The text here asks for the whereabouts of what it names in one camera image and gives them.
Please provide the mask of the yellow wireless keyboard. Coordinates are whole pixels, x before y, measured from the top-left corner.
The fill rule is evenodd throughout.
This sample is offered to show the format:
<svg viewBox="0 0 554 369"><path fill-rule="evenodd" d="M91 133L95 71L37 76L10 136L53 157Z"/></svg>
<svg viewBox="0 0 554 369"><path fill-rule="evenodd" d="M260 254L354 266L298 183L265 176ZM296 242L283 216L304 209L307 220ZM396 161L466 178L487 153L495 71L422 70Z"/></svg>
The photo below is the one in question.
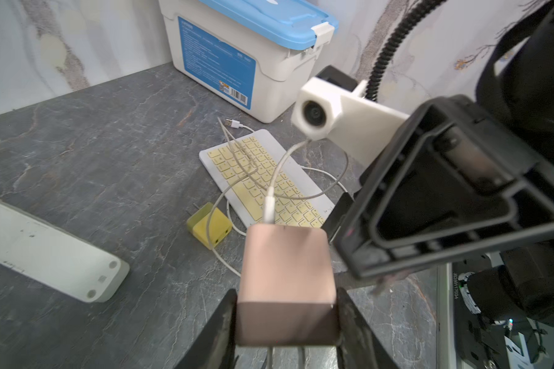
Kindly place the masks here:
<svg viewBox="0 0 554 369"><path fill-rule="evenodd" d="M275 166L286 153L266 130L237 138L199 153L199 159L245 227L263 219L266 188ZM303 168L288 158L275 182L275 222L319 228L334 208L332 201L321 195L319 187Z"/></svg>

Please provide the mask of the yellow charger plug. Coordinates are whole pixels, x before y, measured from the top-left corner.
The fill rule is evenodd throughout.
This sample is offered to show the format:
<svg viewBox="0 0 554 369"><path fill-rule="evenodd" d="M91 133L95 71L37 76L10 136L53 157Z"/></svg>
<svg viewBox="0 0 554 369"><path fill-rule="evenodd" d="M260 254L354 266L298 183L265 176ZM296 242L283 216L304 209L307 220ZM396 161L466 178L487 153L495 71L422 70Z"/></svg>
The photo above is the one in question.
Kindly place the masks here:
<svg viewBox="0 0 554 369"><path fill-rule="evenodd" d="M207 249L212 250L232 230L232 222L220 210L212 210L213 204L206 203L191 215L186 226L189 232Z"/></svg>

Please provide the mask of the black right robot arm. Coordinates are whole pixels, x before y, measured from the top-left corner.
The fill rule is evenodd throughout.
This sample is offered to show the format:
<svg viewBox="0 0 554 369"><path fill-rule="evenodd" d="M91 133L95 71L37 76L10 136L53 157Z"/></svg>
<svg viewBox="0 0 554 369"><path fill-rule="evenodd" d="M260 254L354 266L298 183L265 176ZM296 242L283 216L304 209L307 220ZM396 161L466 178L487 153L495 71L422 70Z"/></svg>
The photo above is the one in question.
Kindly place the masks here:
<svg viewBox="0 0 554 369"><path fill-rule="evenodd" d="M554 327L554 1L503 35L475 98L401 120L324 229L344 289L440 266L438 363L529 368Z"/></svg>

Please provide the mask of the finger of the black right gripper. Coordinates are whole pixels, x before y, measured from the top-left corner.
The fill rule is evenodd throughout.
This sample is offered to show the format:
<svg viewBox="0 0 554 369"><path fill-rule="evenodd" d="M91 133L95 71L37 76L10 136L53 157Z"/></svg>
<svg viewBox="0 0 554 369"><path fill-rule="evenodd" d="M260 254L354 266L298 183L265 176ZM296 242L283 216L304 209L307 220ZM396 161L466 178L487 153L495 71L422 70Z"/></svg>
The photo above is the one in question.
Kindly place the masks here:
<svg viewBox="0 0 554 369"><path fill-rule="evenodd" d="M349 192L344 192L324 221L321 229L326 232L328 242L332 242L335 238L336 233L339 231L353 203L354 199L352 195L350 195Z"/></svg>

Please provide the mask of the white power strip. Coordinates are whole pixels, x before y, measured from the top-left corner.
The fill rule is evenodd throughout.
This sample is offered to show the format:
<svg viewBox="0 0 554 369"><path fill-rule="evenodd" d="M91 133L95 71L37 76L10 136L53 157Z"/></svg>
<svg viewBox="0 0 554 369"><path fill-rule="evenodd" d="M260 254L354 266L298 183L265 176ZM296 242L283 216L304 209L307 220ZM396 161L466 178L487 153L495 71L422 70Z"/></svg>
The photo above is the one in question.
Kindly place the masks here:
<svg viewBox="0 0 554 369"><path fill-rule="evenodd" d="M108 301L130 271L121 258L3 201L0 264L85 303Z"/></svg>

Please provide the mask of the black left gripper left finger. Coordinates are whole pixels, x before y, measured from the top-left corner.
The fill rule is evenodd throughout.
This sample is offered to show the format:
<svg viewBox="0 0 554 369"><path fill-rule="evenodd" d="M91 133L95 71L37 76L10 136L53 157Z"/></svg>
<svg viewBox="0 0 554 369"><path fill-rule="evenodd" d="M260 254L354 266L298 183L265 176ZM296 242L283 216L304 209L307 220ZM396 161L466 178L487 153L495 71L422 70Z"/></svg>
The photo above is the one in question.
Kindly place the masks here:
<svg viewBox="0 0 554 369"><path fill-rule="evenodd" d="M174 367L175 369L235 367L237 362L235 356L236 301L236 290L228 290L192 346Z"/></svg>

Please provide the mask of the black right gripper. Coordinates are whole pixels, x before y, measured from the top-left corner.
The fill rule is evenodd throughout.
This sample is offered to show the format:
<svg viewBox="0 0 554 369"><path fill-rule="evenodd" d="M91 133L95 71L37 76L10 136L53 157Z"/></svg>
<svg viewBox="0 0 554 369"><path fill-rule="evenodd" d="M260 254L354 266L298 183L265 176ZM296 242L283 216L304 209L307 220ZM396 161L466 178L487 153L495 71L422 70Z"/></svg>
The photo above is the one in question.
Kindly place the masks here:
<svg viewBox="0 0 554 369"><path fill-rule="evenodd" d="M358 279L554 239L554 135L434 98L365 173L333 244Z"/></svg>

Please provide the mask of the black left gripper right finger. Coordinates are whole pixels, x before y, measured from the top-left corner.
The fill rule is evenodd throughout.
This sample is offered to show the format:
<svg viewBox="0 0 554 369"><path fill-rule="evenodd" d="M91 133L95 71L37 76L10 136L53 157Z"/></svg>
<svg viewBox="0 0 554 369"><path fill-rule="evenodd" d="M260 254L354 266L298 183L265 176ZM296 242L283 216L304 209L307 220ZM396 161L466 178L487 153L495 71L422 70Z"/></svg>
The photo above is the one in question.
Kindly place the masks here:
<svg viewBox="0 0 554 369"><path fill-rule="evenodd" d="M338 368L398 368L343 288L337 289L340 342Z"/></svg>

